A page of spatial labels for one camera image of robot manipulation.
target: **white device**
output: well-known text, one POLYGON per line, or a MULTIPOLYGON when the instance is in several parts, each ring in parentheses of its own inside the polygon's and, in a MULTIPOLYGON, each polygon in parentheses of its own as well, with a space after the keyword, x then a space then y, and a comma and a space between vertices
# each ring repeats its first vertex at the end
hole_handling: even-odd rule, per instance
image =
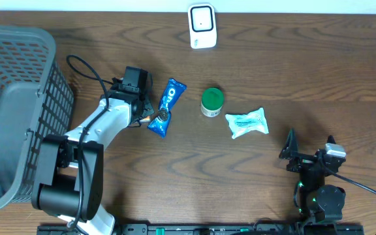
POLYGON ((217 44, 215 12, 210 4, 189 7, 189 36, 193 49, 211 48, 217 44))

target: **green lid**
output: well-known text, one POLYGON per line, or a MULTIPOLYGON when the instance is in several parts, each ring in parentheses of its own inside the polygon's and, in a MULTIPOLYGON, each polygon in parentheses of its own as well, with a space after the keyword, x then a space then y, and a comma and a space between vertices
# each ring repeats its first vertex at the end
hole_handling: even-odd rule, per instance
POLYGON ((202 105, 211 111, 218 110, 223 106, 223 103, 225 101, 225 96, 223 95, 223 92, 221 92, 217 88, 208 88, 203 92, 202 94, 202 105))

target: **snack package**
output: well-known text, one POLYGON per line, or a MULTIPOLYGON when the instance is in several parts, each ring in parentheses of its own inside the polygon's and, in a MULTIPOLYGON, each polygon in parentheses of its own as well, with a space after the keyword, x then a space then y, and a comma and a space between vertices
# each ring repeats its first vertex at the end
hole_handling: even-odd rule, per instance
POLYGON ((249 131, 260 131, 268 134, 268 124, 266 123, 263 108, 243 115, 226 114, 228 126, 232 130, 232 139, 235 139, 249 131))
POLYGON ((162 99, 159 103, 159 115, 148 125, 148 129, 164 138, 170 123, 170 111, 178 101, 187 86, 170 78, 166 89, 163 91, 162 99))

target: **wood grain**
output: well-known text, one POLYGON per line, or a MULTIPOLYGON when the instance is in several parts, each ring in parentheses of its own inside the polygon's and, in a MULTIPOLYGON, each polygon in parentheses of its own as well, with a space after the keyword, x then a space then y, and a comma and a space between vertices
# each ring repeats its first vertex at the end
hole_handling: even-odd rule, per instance
MULTIPOLYGON (((192 50, 186 14, 0 12, 0 24, 40 27, 54 36, 57 60, 73 87, 72 127, 97 105, 98 83, 72 73, 77 54, 108 79, 125 66, 153 73, 154 106, 174 77, 187 84, 165 139, 125 129, 105 153, 103 204, 151 223, 252 223, 296 216, 298 175, 277 156, 291 127, 312 153, 329 134, 345 146, 340 173, 376 189, 376 16, 218 14, 216 48, 192 50), (232 140, 224 115, 200 113, 210 86, 225 93, 223 114, 264 107, 270 133, 232 140)), ((376 232, 376 196, 335 179, 347 192, 345 222, 376 232)), ((34 234, 57 219, 13 204, 0 211, 0 234, 34 234)))

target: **white plastic package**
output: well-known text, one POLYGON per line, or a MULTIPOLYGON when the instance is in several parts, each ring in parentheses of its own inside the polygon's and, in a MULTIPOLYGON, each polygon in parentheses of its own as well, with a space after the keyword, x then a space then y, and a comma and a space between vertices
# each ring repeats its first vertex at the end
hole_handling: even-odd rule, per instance
POLYGON ((264 134, 269 133, 263 108, 243 115, 226 114, 226 119, 230 130, 233 132, 232 139, 249 131, 260 131, 264 134))

